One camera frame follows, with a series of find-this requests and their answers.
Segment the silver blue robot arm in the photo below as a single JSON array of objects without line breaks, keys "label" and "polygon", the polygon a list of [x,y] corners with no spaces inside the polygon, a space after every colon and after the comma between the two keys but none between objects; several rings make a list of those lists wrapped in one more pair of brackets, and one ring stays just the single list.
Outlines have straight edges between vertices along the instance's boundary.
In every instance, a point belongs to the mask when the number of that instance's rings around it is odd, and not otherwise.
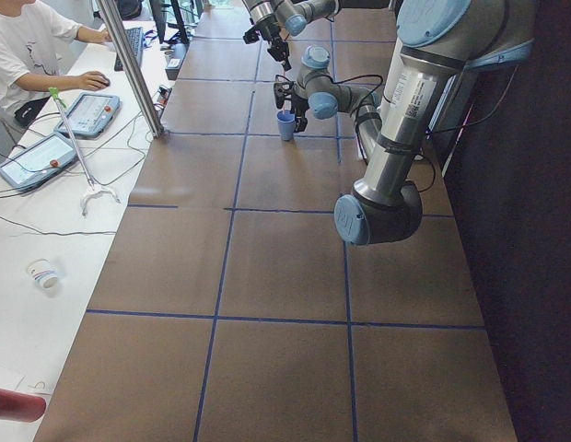
[{"label": "silver blue robot arm", "polygon": [[409,238],[422,203],[407,174],[448,81],[466,70],[520,63],[530,54],[535,1],[405,1],[397,43],[380,99],[366,88],[337,84],[329,52],[309,46],[294,81],[274,83],[277,107],[291,103],[298,131],[305,113],[329,119],[347,112],[365,149],[367,170],[334,207],[343,241],[355,245]]},{"label": "silver blue robot arm", "polygon": [[389,9],[398,15],[402,1],[389,0],[253,0],[243,1],[251,27],[244,33],[246,44],[266,41],[267,52],[285,72],[291,69],[288,43],[282,37],[299,35],[309,23],[325,18],[333,21],[342,9]]}]

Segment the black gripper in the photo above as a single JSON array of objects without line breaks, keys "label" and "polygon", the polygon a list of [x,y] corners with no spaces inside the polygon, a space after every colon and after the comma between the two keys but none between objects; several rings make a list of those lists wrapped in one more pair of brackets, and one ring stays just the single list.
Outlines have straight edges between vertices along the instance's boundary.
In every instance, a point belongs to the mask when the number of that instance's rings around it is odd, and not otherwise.
[{"label": "black gripper", "polygon": [[[284,71],[289,71],[292,66],[289,58],[285,56],[281,61]],[[297,83],[289,80],[285,76],[277,76],[273,83],[274,103],[278,110],[284,110],[286,103],[289,102],[289,111],[296,115],[295,118],[295,133],[303,133],[308,125],[308,119],[305,116],[309,109],[308,100],[297,92]]]},{"label": "black gripper", "polygon": [[269,44],[267,52],[278,63],[289,62],[289,47],[280,35],[280,26],[275,16],[265,16],[255,21],[250,19],[251,27],[244,33],[243,40],[252,44],[264,40]]}]

